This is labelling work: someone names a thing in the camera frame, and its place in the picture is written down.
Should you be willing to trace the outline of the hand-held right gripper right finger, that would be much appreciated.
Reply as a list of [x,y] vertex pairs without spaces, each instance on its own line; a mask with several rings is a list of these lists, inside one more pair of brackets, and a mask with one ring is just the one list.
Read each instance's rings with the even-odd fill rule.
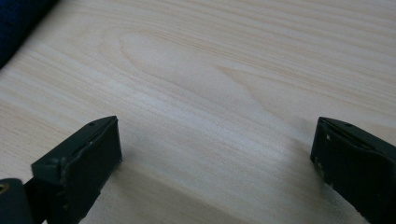
[[310,160],[370,224],[396,224],[396,146],[350,123],[320,117]]

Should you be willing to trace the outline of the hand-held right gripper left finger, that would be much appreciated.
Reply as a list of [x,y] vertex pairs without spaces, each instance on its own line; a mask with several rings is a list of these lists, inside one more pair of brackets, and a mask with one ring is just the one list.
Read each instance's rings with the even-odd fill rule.
[[122,160],[118,119],[92,121],[32,164],[25,184],[35,224],[78,224]]

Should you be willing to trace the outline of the dark blue cloth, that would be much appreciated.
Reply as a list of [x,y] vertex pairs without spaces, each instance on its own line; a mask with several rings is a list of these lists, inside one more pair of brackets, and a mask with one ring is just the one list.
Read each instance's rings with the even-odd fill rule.
[[59,0],[0,0],[0,69]]

